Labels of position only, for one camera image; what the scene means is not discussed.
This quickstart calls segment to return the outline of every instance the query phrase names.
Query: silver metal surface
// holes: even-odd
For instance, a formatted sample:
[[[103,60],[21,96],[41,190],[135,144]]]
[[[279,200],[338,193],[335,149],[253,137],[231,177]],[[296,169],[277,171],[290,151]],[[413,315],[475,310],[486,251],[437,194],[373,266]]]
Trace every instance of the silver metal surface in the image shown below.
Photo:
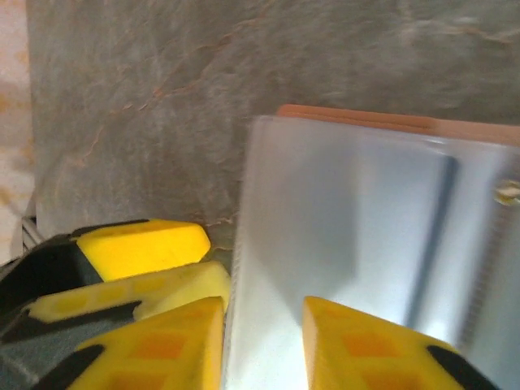
[[[488,250],[497,236],[503,242],[494,224],[495,188],[510,177],[517,150],[287,118],[259,119],[250,140],[223,388],[306,388],[300,328],[306,295],[458,345],[490,261],[496,270],[466,352],[503,388],[518,383],[512,368],[505,379],[501,359],[520,353],[520,344],[504,342],[497,329],[513,332],[510,319],[520,318],[520,309],[497,297],[489,303],[498,285],[520,295],[511,282],[520,274],[518,256]],[[518,216],[508,218],[510,230]],[[513,233],[505,238],[510,245],[520,241],[517,230],[516,240]],[[490,311],[500,325],[484,323]],[[486,344],[490,334],[500,343]],[[495,361],[483,364],[490,348]],[[509,365],[520,371],[515,364]]]
[[[462,350],[470,349],[473,344],[475,329],[482,318],[483,305],[490,293],[493,276],[503,262],[502,251],[505,249],[507,241],[511,239],[512,225],[517,219],[516,208],[511,207],[517,202],[518,195],[513,195],[516,193],[516,189],[511,186],[513,182],[510,180],[503,181],[503,183],[508,184],[502,185],[495,191],[495,200],[499,205],[495,207],[488,224],[490,231],[487,234],[487,245],[478,265],[479,270],[474,278],[466,316],[457,340]]]

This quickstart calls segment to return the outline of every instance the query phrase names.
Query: yellow plastic part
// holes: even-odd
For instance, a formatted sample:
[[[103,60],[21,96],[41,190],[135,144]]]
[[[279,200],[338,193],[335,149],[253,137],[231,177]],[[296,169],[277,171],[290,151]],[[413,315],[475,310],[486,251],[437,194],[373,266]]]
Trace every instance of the yellow plastic part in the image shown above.
[[[198,262],[210,250],[201,226],[161,219],[101,227],[76,243],[104,281]]]
[[[427,352],[442,341],[317,297],[306,297],[303,340],[309,390],[455,390]]]
[[[210,297],[86,341],[106,349],[71,390],[218,390],[223,303]]]
[[[28,315],[51,323],[141,301],[133,312],[138,320],[205,297],[222,297],[227,308],[230,284],[229,274],[221,263],[199,262],[47,295],[27,306]]]

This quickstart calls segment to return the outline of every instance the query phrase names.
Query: screw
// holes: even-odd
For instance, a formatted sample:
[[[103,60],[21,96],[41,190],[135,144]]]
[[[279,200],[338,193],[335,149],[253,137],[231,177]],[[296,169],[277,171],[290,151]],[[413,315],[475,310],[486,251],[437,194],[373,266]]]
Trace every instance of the screw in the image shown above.
[[[502,180],[495,187],[495,201],[504,206],[520,204],[520,183],[514,180]]]

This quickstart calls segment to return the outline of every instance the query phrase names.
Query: gray stone surface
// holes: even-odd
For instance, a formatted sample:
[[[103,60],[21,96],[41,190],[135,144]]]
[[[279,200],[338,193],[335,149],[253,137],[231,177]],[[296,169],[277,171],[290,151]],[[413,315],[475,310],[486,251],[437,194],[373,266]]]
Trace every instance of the gray stone surface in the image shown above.
[[[78,345],[130,322],[92,321],[12,344],[0,344],[0,390],[30,389]]]
[[[513,0],[28,0],[28,30],[47,236],[187,219],[225,254],[250,121],[286,102],[520,124]]]

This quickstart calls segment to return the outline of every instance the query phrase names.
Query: white wall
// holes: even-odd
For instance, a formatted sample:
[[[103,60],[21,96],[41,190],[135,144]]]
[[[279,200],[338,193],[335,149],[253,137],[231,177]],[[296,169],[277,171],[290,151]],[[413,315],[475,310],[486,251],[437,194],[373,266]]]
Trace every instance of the white wall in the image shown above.
[[[34,189],[25,0],[0,0],[0,264],[21,253]]]

